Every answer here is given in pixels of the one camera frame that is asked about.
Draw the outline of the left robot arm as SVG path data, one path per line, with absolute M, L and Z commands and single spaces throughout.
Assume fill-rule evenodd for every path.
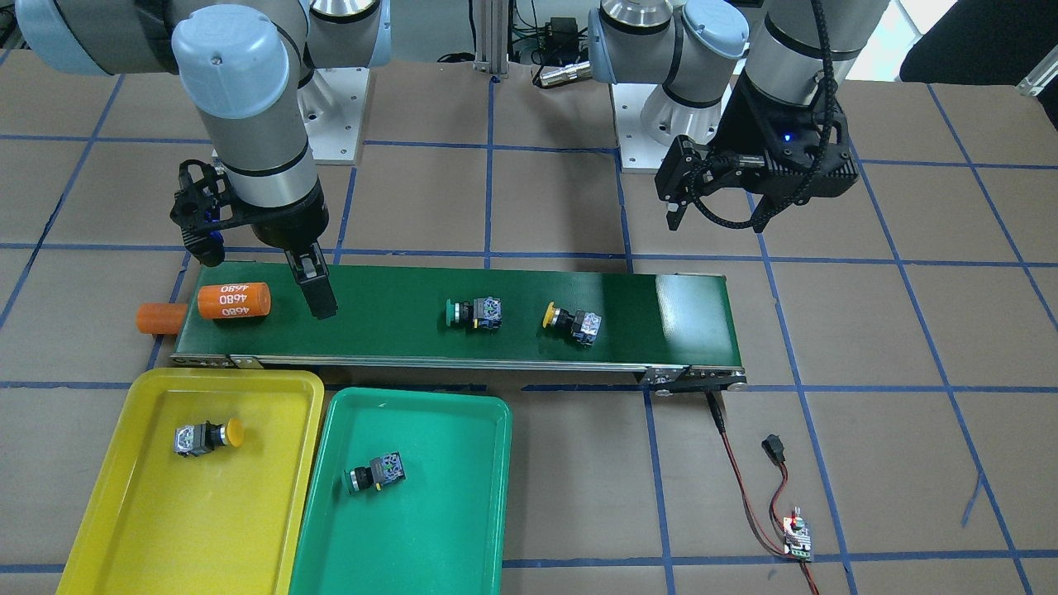
M 688 208 L 727 229 L 836 198 L 859 172 L 836 91 L 884 1 L 601 1 L 587 20 L 602 83 L 654 84 L 643 123 L 665 146 L 654 177 L 675 231 Z

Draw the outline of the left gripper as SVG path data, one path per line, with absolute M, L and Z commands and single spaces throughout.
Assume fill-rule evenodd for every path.
M 816 91 L 808 104 L 789 104 L 760 90 L 748 73 L 738 76 L 722 114 L 715 148 L 676 136 L 655 174 L 658 199 L 665 201 L 665 226 L 673 232 L 688 208 L 727 229 L 755 226 L 755 219 L 719 217 L 704 198 L 723 188 L 744 188 L 745 174 L 765 167 L 765 155 L 783 166 L 810 166 L 819 154 L 823 125 L 832 120 L 832 95 Z

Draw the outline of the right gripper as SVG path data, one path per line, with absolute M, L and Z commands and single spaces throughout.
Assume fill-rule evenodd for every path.
M 282 208 L 257 208 L 247 203 L 243 213 L 258 240 L 284 250 L 311 315 L 318 320 L 336 315 L 336 295 L 317 244 L 330 219 L 320 179 L 294 203 Z

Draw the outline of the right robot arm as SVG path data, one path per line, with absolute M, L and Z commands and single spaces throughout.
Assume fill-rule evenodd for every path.
M 17 1 L 18 26 L 53 69 L 170 73 L 195 105 L 217 164 L 180 165 L 170 217 L 205 267 L 222 232 L 248 226 L 281 249 L 312 315 L 336 315 L 320 236 L 329 222 L 307 95 L 317 72 L 393 55 L 387 1 Z

